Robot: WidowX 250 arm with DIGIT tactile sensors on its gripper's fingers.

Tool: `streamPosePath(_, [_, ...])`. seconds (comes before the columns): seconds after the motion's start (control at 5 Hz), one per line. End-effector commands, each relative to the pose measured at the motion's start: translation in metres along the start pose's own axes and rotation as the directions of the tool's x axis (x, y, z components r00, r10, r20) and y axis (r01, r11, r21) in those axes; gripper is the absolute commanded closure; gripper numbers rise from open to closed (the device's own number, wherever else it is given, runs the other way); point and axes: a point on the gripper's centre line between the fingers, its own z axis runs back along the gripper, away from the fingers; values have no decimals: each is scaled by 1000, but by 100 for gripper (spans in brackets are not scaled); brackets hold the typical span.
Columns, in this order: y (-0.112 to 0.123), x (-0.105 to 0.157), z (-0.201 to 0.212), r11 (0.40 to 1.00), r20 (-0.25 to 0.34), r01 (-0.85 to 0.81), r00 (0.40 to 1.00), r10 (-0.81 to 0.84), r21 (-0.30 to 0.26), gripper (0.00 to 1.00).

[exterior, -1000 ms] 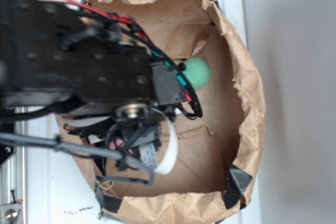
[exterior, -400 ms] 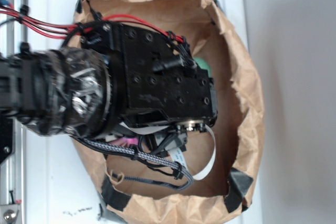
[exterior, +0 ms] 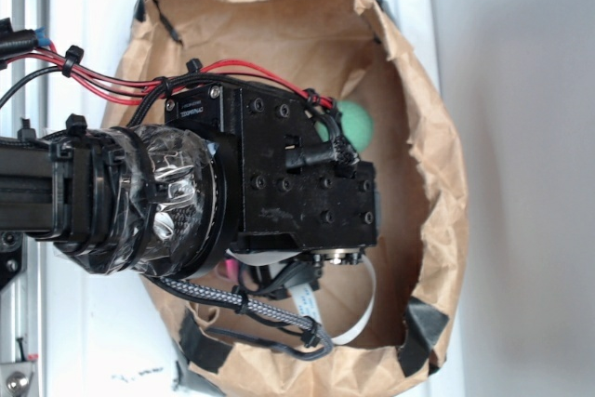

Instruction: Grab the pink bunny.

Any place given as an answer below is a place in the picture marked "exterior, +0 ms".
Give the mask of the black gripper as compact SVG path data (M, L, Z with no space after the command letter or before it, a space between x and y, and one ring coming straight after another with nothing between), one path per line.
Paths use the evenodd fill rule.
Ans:
M203 276L227 253L356 262L377 243L373 165L333 115L297 94L211 76L167 100L165 123L215 147L205 192L214 213L199 222L175 278Z

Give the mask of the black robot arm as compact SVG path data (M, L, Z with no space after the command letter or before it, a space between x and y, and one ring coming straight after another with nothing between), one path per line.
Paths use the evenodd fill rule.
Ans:
M222 259L357 262L377 242L374 167L337 109L207 75L165 120L90 129L79 115L1 142L1 239L52 243L84 270L186 279Z

